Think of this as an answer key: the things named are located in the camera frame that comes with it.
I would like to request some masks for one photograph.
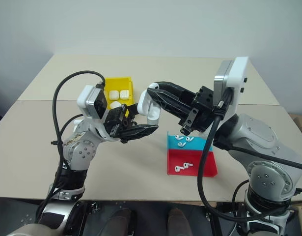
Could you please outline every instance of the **beige table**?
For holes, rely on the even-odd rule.
[[[58,154],[51,99],[57,84],[72,72],[91,69],[106,77],[132,76],[135,95],[153,81],[173,81],[197,91],[213,87],[213,76],[222,59],[135,58],[97,56],[54,56],[36,76],[0,122],[0,196],[44,198],[53,181]],[[302,155],[302,134],[286,111],[278,105],[265,83],[250,64],[248,83],[238,113],[246,113],[270,124],[289,147]],[[80,76],[69,82],[58,101],[60,125],[79,114],[75,99],[85,84],[97,79]],[[145,118],[137,119],[144,123]],[[166,174],[166,133],[177,134],[178,119],[162,112],[160,127],[151,136],[128,144],[103,143],[91,162],[85,181],[84,199],[198,201],[195,177]],[[72,132],[67,128],[64,137]],[[214,148],[219,174],[204,178],[211,202],[230,201],[234,188],[247,179],[240,163],[225,151]],[[298,183],[302,188],[302,178]],[[243,191],[237,196],[243,200]],[[302,200],[302,194],[294,200]]]

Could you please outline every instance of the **yellow plastic container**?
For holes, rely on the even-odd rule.
[[[115,102],[111,101],[109,99],[109,92],[111,90],[117,90],[119,93],[122,90],[129,90],[129,99],[128,100],[122,100],[118,99],[117,102],[121,104],[127,104],[127,106],[130,106],[134,104],[133,101],[133,84],[131,77],[114,77],[114,78],[105,78],[106,83],[105,83],[105,97],[107,99],[108,106],[107,108],[110,109],[110,103]]]

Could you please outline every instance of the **person's leg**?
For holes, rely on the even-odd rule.
[[[188,220],[177,208],[172,209],[168,214],[167,231],[168,236],[192,236]]]
[[[107,221],[99,236],[127,236],[130,220],[131,211],[129,209],[117,211]]]

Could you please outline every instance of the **red box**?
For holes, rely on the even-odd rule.
[[[167,150],[167,174],[179,175],[179,176],[197,176],[199,163],[201,159],[202,151],[197,150],[179,150],[168,149]],[[191,163],[193,166],[189,166],[179,172],[175,171],[175,166],[183,167],[184,163]],[[218,174],[218,170],[215,163],[214,154],[209,151],[206,163],[203,170],[204,177],[214,177]]]

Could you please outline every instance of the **white wall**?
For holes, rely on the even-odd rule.
[[[0,0],[0,114],[53,53],[248,55],[302,114],[302,0]]]

